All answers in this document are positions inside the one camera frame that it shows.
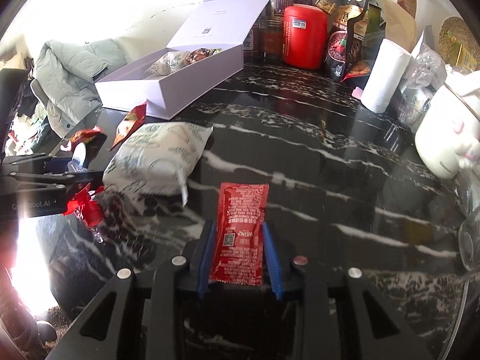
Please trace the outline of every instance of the red snack bag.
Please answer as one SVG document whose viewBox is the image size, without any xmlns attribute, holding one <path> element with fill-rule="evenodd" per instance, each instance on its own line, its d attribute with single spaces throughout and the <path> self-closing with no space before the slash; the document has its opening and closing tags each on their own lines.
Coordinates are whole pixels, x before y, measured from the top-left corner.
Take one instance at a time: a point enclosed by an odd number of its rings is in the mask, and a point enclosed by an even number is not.
<svg viewBox="0 0 480 360">
<path fill-rule="evenodd" d="M 102 132 L 103 130 L 99 126 L 95 126 L 92 129 L 86 128 L 85 130 L 77 131 L 70 139 L 68 139 L 66 145 L 60 146 L 60 149 L 64 152 L 72 152 L 79 143 L 84 142 L 87 144 Z"/>
<path fill-rule="evenodd" d="M 128 112 L 126 117 L 117 126 L 117 134 L 110 150 L 113 150 L 119 143 L 122 143 L 130 137 L 136 130 L 145 123 L 145 115 L 147 113 L 147 102 L 136 106 Z"/>
<path fill-rule="evenodd" d="M 268 185 L 222 183 L 210 279 L 251 286 L 262 284 L 261 226 L 267 195 Z"/>
</svg>

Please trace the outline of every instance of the snack wrapper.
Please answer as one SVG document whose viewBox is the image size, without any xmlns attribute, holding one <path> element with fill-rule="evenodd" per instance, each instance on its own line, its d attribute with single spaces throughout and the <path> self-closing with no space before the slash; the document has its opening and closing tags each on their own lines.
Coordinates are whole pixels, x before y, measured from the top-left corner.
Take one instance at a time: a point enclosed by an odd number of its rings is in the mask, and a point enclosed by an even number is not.
<svg viewBox="0 0 480 360">
<path fill-rule="evenodd" d="M 369 0 L 343 0 L 332 23 L 326 45 L 324 69 L 337 83 L 360 58 L 368 22 L 364 20 Z"/>
<path fill-rule="evenodd" d="M 186 60 L 188 55 L 190 55 L 190 51 L 169 51 L 162 55 L 146 72 L 168 76 L 188 66 L 189 62 Z"/>
<path fill-rule="evenodd" d="M 195 62 L 201 61 L 202 59 L 205 59 L 209 56 L 213 56 L 217 53 L 222 51 L 222 49 L 205 49 L 205 48 L 200 48 L 195 51 L 192 51 L 187 57 L 186 61 L 188 64 L 193 64 Z"/>
<path fill-rule="evenodd" d="M 147 113 L 147 102 L 136 106 L 128 112 L 127 116 L 120 122 L 117 127 L 117 134 L 110 149 L 112 151 L 119 143 L 122 143 L 130 137 L 145 123 L 145 115 Z"/>
<path fill-rule="evenodd" d="M 260 286 L 268 185 L 222 183 L 210 279 Z"/>
<path fill-rule="evenodd" d="M 182 195 L 213 127 L 185 122 L 150 123 L 120 147 L 103 174 L 103 184 L 125 195 Z"/>
<path fill-rule="evenodd" d="M 88 144 L 102 132 L 103 130 L 98 126 L 95 126 L 92 129 L 77 131 L 68 139 L 66 144 L 60 146 L 60 150 L 63 150 L 64 152 L 73 152 L 79 143 L 83 142 Z"/>
<path fill-rule="evenodd" d="M 103 192 L 101 186 L 97 190 L 90 190 L 91 184 L 87 184 L 81 191 L 76 193 L 67 204 L 67 210 L 63 215 L 72 213 L 80 219 L 86 228 L 88 228 L 97 242 L 103 242 L 103 238 L 98 230 L 98 225 L 105 219 L 102 209 L 94 197 Z"/>
</svg>

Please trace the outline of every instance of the wall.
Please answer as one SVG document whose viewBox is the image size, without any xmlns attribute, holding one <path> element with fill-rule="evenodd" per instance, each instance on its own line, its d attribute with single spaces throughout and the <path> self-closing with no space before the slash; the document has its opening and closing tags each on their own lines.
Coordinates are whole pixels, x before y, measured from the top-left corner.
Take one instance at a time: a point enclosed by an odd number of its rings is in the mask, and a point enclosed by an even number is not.
<svg viewBox="0 0 480 360">
<path fill-rule="evenodd" d="M 116 38 L 132 59 L 163 48 L 200 0 L 28 0 L 0 41 L 37 57 L 49 39 L 82 44 Z M 459 16 L 448 0 L 418 0 L 419 32 Z"/>
</svg>

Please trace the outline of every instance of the white gift box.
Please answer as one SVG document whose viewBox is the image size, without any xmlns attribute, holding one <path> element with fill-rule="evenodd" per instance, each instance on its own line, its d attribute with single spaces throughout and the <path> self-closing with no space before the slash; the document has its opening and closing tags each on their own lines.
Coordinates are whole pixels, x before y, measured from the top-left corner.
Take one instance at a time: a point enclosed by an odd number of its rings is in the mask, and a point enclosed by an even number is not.
<svg viewBox="0 0 480 360">
<path fill-rule="evenodd" d="M 147 115 L 171 119 L 187 105 L 243 69 L 243 41 L 269 0 L 203 0 L 166 48 L 98 81 L 103 106 L 130 111 L 148 100 Z M 168 76 L 147 69 L 169 51 L 223 51 Z"/>
</svg>

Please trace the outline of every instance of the qr code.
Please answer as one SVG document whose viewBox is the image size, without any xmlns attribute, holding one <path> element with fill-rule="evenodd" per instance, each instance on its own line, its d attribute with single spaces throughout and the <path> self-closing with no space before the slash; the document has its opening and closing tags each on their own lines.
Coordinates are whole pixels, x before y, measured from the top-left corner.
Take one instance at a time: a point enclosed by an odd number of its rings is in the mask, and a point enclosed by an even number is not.
<svg viewBox="0 0 480 360">
<path fill-rule="evenodd" d="M 235 244 L 235 233 L 225 234 L 223 237 L 223 246 L 233 246 Z"/>
</svg>

